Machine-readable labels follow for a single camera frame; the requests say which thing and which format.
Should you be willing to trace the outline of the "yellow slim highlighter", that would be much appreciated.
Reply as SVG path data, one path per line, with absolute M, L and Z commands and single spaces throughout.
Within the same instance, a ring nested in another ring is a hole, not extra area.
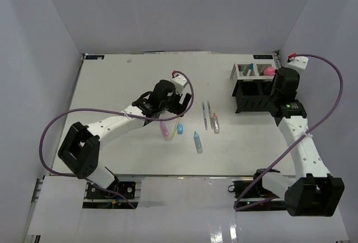
M 179 118 L 176 120 L 176 123 L 175 123 L 175 125 L 174 125 L 173 131 L 172 131 L 172 133 L 171 133 L 171 137 L 170 137 L 171 140 L 173 139 L 173 137 L 175 136 L 175 134 L 176 134 L 176 132 L 177 132 L 177 126 L 178 126 L 178 124 L 180 123 L 180 119 L 181 119 L 181 117 L 179 117 Z

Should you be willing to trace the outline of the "orange stubby highlighter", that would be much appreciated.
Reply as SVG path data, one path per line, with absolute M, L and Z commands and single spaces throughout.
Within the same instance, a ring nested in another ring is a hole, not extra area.
M 213 113 L 212 123 L 213 123 L 214 133 L 219 134 L 220 133 L 219 121 L 218 121 L 218 117 L 215 113 Z

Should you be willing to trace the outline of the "blue stubby highlighter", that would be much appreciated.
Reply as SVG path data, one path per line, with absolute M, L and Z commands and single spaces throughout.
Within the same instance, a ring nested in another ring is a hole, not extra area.
M 203 152 L 202 144 L 201 144 L 200 136 L 196 131 L 194 132 L 194 143 L 197 153 L 201 154 Z

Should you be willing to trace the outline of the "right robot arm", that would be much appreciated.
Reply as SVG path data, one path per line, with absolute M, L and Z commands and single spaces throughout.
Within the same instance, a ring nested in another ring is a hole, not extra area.
M 268 194 L 279 197 L 291 216 L 333 216 L 345 185 L 334 177 L 318 154 L 309 133 L 307 114 L 295 98 L 299 73 L 290 68 L 275 72 L 270 94 L 271 114 L 283 134 L 294 163 L 295 179 L 283 176 L 275 169 L 267 173 L 258 170 L 253 192 L 264 198 Z

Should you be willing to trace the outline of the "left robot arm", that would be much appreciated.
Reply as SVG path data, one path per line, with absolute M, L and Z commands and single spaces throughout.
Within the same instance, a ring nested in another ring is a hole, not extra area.
M 59 159 L 78 179 L 86 179 L 99 187 L 107 198 L 117 194 L 120 182 L 107 167 L 100 164 L 100 150 L 123 134 L 158 121 L 164 111 L 183 115 L 193 94 L 183 91 L 189 84 L 183 76 L 160 80 L 152 91 L 142 94 L 119 115 L 69 128 L 59 150 Z

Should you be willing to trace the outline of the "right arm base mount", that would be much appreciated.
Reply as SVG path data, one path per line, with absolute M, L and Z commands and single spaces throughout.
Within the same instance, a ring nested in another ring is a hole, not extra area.
M 235 199 L 237 199 L 239 195 L 251 184 L 252 181 L 252 178 L 235 180 L 231 185 L 228 186 L 228 192 L 234 194 Z M 271 191 L 263 189 L 259 186 L 259 184 L 256 184 L 244 195 L 244 197 L 239 202 L 238 207 L 248 206 L 266 198 L 274 199 L 267 203 L 261 203 L 260 205 L 250 207 L 244 211 L 286 211 L 286 206 L 283 200 L 275 196 Z

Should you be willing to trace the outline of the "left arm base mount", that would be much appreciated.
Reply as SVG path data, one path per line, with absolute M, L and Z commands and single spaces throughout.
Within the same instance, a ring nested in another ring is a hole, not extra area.
M 140 183 L 121 181 L 109 187 L 109 192 L 98 189 L 93 183 L 86 185 L 84 209 L 136 209 L 140 197 Z

